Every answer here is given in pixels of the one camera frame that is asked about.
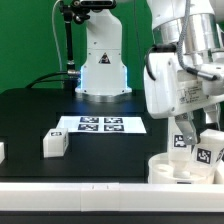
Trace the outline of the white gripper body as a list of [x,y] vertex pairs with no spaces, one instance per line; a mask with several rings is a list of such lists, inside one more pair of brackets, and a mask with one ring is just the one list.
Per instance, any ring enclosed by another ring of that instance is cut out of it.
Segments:
[[218,76],[208,81],[185,72],[174,53],[152,53],[149,64],[155,80],[144,71],[149,114],[154,119],[177,116],[224,101],[224,64],[207,63],[203,72]]

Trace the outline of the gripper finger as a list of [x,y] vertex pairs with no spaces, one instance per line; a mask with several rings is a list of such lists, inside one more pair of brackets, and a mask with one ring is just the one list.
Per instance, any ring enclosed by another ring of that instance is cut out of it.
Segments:
[[195,145],[198,142],[193,119],[194,117],[191,112],[183,113],[175,117],[175,123],[183,134],[186,145]]
[[208,128],[219,130],[220,129],[220,104],[212,104],[203,108],[205,113],[205,122]]

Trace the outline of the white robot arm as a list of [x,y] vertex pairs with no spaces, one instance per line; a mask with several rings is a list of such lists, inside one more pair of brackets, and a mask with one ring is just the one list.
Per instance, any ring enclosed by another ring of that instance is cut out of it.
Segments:
[[[100,99],[128,92],[121,60],[122,26],[106,5],[81,0],[90,10],[87,60],[79,93]],[[146,0],[154,45],[145,57],[146,105],[155,119],[173,117],[188,145],[198,142],[191,113],[224,101],[224,48],[218,23],[224,0]]]

